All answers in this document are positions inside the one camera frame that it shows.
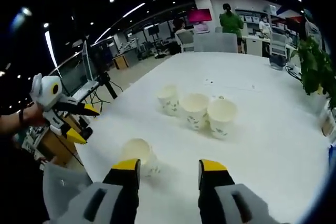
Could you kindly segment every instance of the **paper cup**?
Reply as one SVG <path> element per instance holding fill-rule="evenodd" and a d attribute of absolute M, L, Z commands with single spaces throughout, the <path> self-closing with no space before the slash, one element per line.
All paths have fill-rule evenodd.
<path fill-rule="evenodd" d="M 206 125 L 209 98 L 203 94 L 189 94 L 180 100 L 181 118 L 194 130 Z"/>
<path fill-rule="evenodd" d="M 177 89 L 175 85 L 164 86 L 156 93 L 164 113 L 167 115 L 177 116 L 177 107 L 179 99 L 177 97 Z"/>
<path fill-rule="evenodd" d="M 133 138 L 122 147 L 119 161 L 138 158 L 141 161 L 140 176 L 150 177 L 158 173 L 158 159 L 153 152 L 152 146 L 142 138 Z"/>
<path fill-rule="evenodd" d="M 207 112 L 212 134 L 218 139 L 224 139 L 237 115 L 237 106 L 228 100 L 219 99 L 210 103 Z"/>

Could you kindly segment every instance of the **ceiling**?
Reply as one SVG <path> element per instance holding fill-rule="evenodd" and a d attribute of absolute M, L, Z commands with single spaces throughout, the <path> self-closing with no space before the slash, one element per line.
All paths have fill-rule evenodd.
<path fill-rule="evenodd" d="M 124 31 L 156 13 L 192 2 L 193 0 L 114 0 L 113 3 L 110 0 L 4 0 L 3 3 L 8 8 L 3 17 L 5 22 L 1 24 L 4 57 L 0 60 L 0 70 L 9 62 L 12 63 L 6 75 L 0 77 L 0 85 L 8 93 L 8 96 L 2 97 L 4 113 L 16 111 L 24 105 L 22 101 L 26 98 L 29 101 L 29 77 L 39 72 L 47 74 L 54 68 L 45 43 L 44 23 L 49 23 L 55 57 L 58 62 L 62 62 L 76 52 L 72 43 L 84 35 L 89 35 L 89 41 L 93 43 L 109 27 L 111 29 L 104 38 L 118 30 Z M 297 11 L 302 9 L 302 3 L 297 0 L 277 2 Z M 145 5 L 122 18 L 141 3 Z M 29 8 L 32 16 L 27 17 L 24 25 L 14 33 L 8 27 L 23 6 Z"/>

